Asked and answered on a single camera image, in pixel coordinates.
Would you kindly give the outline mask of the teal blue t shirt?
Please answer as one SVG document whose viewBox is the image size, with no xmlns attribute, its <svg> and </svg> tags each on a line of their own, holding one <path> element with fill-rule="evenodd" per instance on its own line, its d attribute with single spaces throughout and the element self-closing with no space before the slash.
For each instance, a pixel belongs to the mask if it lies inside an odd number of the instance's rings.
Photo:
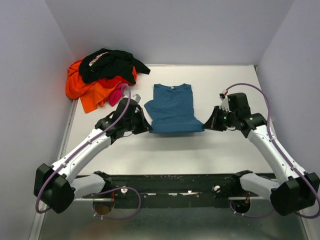
<svg viewBox="0 0 320 240">
<path fill-rule="evenodd" d="M 195 117 L 192 86 L 153 86 L 153 99 L 144 104 L 151 118 L 152 134 L 203 132 L 203 123 Z"/>
</svg>

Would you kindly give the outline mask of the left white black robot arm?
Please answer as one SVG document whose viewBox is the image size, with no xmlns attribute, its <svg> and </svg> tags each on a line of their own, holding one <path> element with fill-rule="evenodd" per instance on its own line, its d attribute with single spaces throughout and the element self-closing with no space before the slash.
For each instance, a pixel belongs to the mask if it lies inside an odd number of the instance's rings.
<svg viewBox="0 0 320 240">
<path fill-rule="evenodd" d="M 151 130 L 139 105 L 140 100 L 138 94 L 124 97 L 115 111 L 97 121 L 90 134 L 75 149 L 51 165 L 43 163 L 37 168 L 33 189 L 37 213 L 44 213 L 39 208 L 40 202 L 60 214 L 75 199 L 89 194 L 104 198 L 110 194 L 111 185 L 102 172 L 82 178 L 78 174 L 100 152 L 123 138 L 125 133 L 138 135 Z"/>
</svg>

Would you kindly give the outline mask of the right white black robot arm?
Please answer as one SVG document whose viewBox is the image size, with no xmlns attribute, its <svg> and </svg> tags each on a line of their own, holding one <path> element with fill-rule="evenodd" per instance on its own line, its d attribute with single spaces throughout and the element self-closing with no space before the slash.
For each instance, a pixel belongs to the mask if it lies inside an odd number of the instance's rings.
<svg viewBox="0 0 320 240">
<path fill-rule="evenodd" d="M 236 196 L 255 193 L 270 201 L 281 216 L 298 213 L 319 203 L 320 178 L 314 172 L 308 173 L 289 155 L 272 132 L 270 118 L 252 113 L 243 92 L 223 92 L 219 97 L 221 104 L 213 108 L 203 128 L 220 132 L 229 128 L 240 131 L 258 149 L 276 178 L 272 181 L 251 171 L 243 171 L 230 183 L 230 191 Z"/>
</svg>

